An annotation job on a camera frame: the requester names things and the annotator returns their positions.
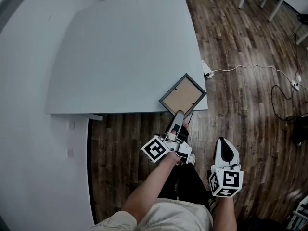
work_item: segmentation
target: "black pants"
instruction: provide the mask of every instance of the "black pants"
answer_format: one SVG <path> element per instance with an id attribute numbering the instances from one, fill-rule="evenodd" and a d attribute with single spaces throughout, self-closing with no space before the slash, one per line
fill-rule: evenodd
<path id="1" fill-rule="evenodd" d="M 178 179 L 177 194 L 174 186 Z M 201 204 L 209 210 L 208 192 L 192 163 L 174 166 L 158 197 L 174 200 L 179 197 L 179 200 Z"/>

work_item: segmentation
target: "black chair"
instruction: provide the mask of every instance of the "black chair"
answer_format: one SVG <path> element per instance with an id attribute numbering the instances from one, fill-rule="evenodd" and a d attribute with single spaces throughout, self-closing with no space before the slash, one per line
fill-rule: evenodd
<path id="1" fill-rule="evenodd" d="M 298 20 L 300 21 L 298 26 L 295 28 L 295 30 L 293 31 L 293 33 L 296 35 L 296 33 L 299 31 L 299 29 L 301 28 L 301 26 L 303 24 L 307 25 L 308 24 L 308 14 L 299 14 L 297 16 Z M 296 44 L 299 45 L 301 41 L 304 40 L 305 37 L 308 36 L 308 32 L 305 33 L 298 41 L 296 41 Z"/>

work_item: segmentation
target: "black and white marker cube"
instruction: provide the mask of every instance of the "black and white marker cube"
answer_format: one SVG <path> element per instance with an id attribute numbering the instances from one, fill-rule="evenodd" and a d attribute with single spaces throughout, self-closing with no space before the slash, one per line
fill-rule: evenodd
<path id="1" fill-rule="evenodd" d="M 156 163 L 169 152 L 169 148 L 159 139 L 158 136 L 154 136 L 141 148 L 141 151 L 143 151 L 152 162 Z"/>
<path id="2" fill-rule="evenodd" d="M 244 172 L 242 171 L 215 168 L 209 178 L 212 195 L 226 198 L 233 197 L 242 188 L 243 175 Z"/>

